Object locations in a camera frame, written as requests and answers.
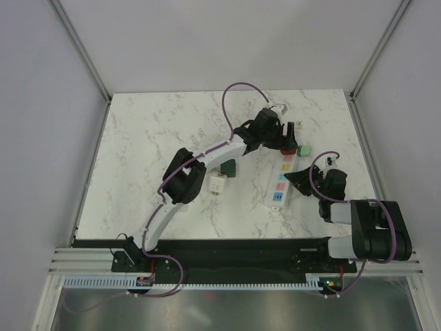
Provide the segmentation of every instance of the reflective floor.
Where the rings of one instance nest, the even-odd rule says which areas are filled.
[[[52,329],[421,330],[406,284],[405,279],[361,279],[342,298],[326,300],[296,291],[184,290],[162,299],[122,296],[79,316],[59,308],[58,325]],[[115,293],[65,290],[65,300],[70,308],[80,310]]]

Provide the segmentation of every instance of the white table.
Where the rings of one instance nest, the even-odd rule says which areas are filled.
[[[374,197],[362,151],[342,90],[266,91],[270,101],[288,105],[286,121],[296,123],[296,140],[313,146],[312,157],[341,153],[349,199]],[[222,92],[114,95],[76,234],[78,239],[115,238],[141,227],[157,201],[156,189],[179,148],[201,149],[228,137],[221,110]],[[234,127],[253,119],[265,106],[254,91],[229,92],[226,108]],[[318,200],[293,190],[287,207],[263,205],[274,158],[260,148],[238,160],[238,176],[222,194],[208,192],[207,181],[187,210],[178,212],[163,238],[325,237],[349,234],[345,225],[325,223]],[[319,161],[323,167],[325,160]]]

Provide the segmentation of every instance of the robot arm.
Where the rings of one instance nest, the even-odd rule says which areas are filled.
[[[166,181],[173,172],[181,169],[162,185],[163,202],[154,208],[147,221],[134,234],[134,242],[142,246],[143,233],[147,228],[145,250],[153,250],[176,212],[198,196],[207,171],[230,159],[253,152],[260,145],[275,150],[295,151],[298,145],[294,137],[294,123],[287,124],[287,134],[284,135],[284,125],[280,122],[280,117],[286,110],[286,105],[263,108],[254,120],[246,121],[236,128],[231,139],[215,143],[204,151],[190,152],[181,148],[166,170],[163,180]],[[189,172],[182,169],[185,162],[200,154],[199,158],[184,167]]]

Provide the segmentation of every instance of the gray wall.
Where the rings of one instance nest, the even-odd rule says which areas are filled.
[[[441,312],[441,1],[411,5],[359,104]]]
[[[104,100],[45,0],[0,5],[0,325],[29,330]]]
[[[62,0],[111,93],[350,90],[400,0]]]

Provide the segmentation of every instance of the blue square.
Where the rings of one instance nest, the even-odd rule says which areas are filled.
[[[282,201],[283,193],[282,192],[276,192],[273,196],[273,201]]]

